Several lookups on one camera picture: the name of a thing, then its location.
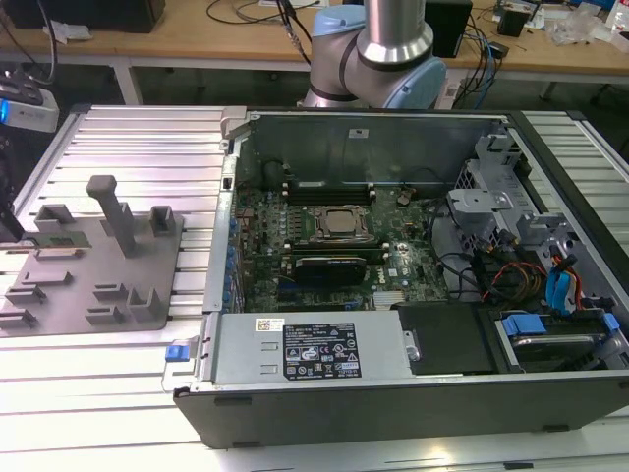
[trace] gray fixture plate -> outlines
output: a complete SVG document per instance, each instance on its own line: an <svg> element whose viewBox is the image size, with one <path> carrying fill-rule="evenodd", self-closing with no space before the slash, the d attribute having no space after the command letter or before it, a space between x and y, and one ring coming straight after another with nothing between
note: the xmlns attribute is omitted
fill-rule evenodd
<svg viewBox="0 0 629 472"><path fill-rule="evenodd" d="M91 248L78 250L79 257L38 260L32 252L25 262L14 287L27 287L29 278L43 274L70 274L67 283L37 284L45 294L38 301L13 304L17 309L26 309L36 318L32 327L16 326L5 328L8 336L38 336L43 334L81 334L96 332L139 331L162 329L166 325L170 297L175 274L184 218L174 215L176 228L169 235L154 237L148 215L134 218L136 251L126 259L113 236L107 236L102 222L104 218L76 218L74 223L63 225L67 231L83 231ZM58 250L41 250L41 254ZM141 299L146 300L151 288L155 289L159 307L152 317L138 321L127 307L127 296L123 293L113 300L98 301L94 295L96 285L123 284L127 292L135 289ZM122 314L118 321L91 324L86 318L89 309L116 307ZM12 304L7 301L3 314L10 313Z"/></svg>

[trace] gray peg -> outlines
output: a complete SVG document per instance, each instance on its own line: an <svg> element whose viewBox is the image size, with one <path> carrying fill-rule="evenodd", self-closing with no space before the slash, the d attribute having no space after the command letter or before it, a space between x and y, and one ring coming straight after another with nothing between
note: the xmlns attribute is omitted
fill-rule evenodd
<svg viewBox="0 0 629 472"><path fill-rule="evenodd" d="M87 194L100 204L122 253L128 258L136 247L133 216L125 204L118 203L116 185L113 175L92 175L87 183Z"/></svg>

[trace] workbench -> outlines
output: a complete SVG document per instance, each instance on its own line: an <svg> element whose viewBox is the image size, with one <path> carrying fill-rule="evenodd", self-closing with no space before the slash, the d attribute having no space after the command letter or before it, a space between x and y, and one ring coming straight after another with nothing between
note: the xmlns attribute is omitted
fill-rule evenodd
<svg viewBox="0 0 629 472"><path fill-rule="evenodd" d="M2 470L110 471L138 465L151 472L181 467L208 472L480 471L504 470L504 462L520 461L532 462L536 470L585 472L626 466L629 408L567 433L207 449L174 405L172 393L164 392L162 374L166 346L200 333L219 189L216 170L223 155L221 110L110 106L72 113L16 199L16 215L26 229L34 229L32 221L45 204L97 216L100 210L86 196L86 183L92 174L113 174L121 202L133 211L170 205L184 215L185 229L170 300L172 319L165 329L27 338L0 334ZM629 250L626 164L585 121L563 112L526 116ZM546 206L555 209L540 178L531 179ZM14 283L25 258L0 252L0 294ZM178 367L181 375L192 371L188 364Z"/></svg>
<svg viewBox="0 0 629 472"><path fill-rule="evenodd" d="M231 9L233 0L222 0L212 14L239 21ZM164 15L150 34L114 31L93 31L93 39L59 45L62 64L104 65L113 68L125 103L142 104L142 94L134 74L134 67L181 67L192 69L244 69L265 71L304 71L304 63L281 26L223 25L205 14L208 0L166 0ZM592 44L555 46L545 32L523 31L518 38L496 35L497 24L489 20L490 0L476 0L473 14L477 25L489 40L510 47L499 79L541 82L577 82L596 84L629 84L629 54L622 54L611 44L595 41ZM308 29L312 27L317 9L299 11ZM274 13L269 7L248 7L255 17ZM13 29L20 44L37 61L49 62L48 37L41 30ZM310 54L310 46L302 42ZM458 57L446 59L448 83L443 89L438 106L452 105L452 89L477 67L476 46L465 39ZM0 60L25 62L25 57L0 34Z"/></svg>

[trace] green circuit board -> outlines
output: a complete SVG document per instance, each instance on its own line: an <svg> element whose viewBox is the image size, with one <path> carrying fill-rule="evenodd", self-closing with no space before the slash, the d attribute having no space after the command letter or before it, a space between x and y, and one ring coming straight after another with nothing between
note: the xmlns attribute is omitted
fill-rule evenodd
<svg viewBox="0 0 629 472"><path fill-rule="evenodd" d="M366 234L388 243L387 257L368 264L360 284L345 287L302 287L285 275L287 242L308 241L316 235L317 215L344 206L289 206L281 195L244 189L238 196L241 227L242 272L245 311L375 310L375 292L395 292L407 301L434 301L448 297L438 272L423 224L431 209L413 200L407 206L396 202L402 189L376 188L369 206L353 206L364 219Z"/></svg>

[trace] floor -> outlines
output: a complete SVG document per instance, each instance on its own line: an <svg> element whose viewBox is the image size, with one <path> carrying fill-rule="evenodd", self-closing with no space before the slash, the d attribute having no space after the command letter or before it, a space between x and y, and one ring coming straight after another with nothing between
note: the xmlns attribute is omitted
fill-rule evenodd
<svg viewBox="0 0 629 472"><path fill-rule="evenodd" d="M269 73L263 71L202 71L191 69L139 68L138 76L144 102L161 104L245 104L255 106L295 106L304 97L309 85L305 73ZM559 84L550 100L539 98L541 83L498 80L489 91L482 109L497 110L580 110L609 143L629 160L629 88L610 88L598 104L591 99L599 85ZM62 111L63 122L77 103L120 104L122 96L112 71L107 67L59 67L52 88ZM470 97L461 108L471 107L476 98ZM18 159L32 166L52 139L49 135L0 130L12 141L23 142L17 149Z"/></svg>

